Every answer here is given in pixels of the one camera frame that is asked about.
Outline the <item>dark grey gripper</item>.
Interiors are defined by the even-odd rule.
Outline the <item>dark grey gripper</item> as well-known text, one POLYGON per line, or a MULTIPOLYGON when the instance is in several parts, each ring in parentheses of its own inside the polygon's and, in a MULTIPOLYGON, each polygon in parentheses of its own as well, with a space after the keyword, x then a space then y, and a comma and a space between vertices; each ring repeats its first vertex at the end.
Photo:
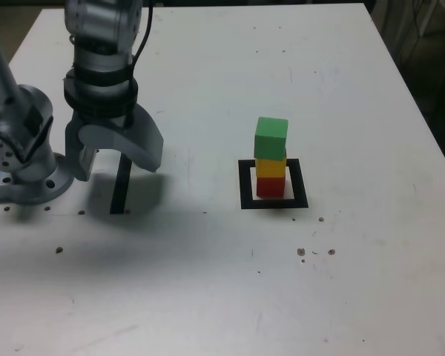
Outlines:
POLYGON ((113 118, 78 111, 65 129, 65 158, 74 177, 90 179, 97 150, 115 150, 137 167, 156 172, 162 161, 164 139, 151 115, 140 105, 131 114, 113 118))

